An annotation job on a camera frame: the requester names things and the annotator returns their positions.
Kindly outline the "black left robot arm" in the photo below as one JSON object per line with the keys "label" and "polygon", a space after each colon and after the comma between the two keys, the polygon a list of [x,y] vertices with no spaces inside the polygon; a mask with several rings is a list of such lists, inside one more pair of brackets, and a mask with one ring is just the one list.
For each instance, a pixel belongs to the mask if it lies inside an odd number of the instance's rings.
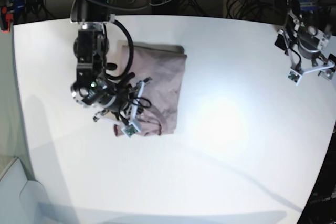
{"label": "black left robot arm", "polygon": [[286,0],[286,19],[278,30],[275,46],[290,59],[287,78],[299,84],[303,76],[318,73],[327,80],[335,76],[335,56],[325,56],[332,37],[332,24],[322,15],[335,0]]}

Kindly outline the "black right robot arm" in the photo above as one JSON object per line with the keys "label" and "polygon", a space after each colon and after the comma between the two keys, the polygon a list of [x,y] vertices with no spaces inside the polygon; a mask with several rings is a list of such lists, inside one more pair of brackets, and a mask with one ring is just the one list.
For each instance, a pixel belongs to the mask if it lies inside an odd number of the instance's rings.
{"label": "black right robot arm", "polygon": [[[112,11],[118,7],[111,0],[74,0],[70,21],[79,24],[74,41],[74,55],[77,59],[76,80],[71,86],[73,99],[85,108],[97,106],[101,111],[94,121],[107,119],[108,113],[116,119],[114,124],[124,127],[135,126],[137,114],[151,107],[151,102],[142,97],[145,81],[135,86],[129,82],[135,74],[131,72],[134,59],[134,44],[127,29],[115,19]],[[107,23],[117,26],[125,35],[129,56],[123,72],[113,76],[115,63],[108,62],[109,41]]]}

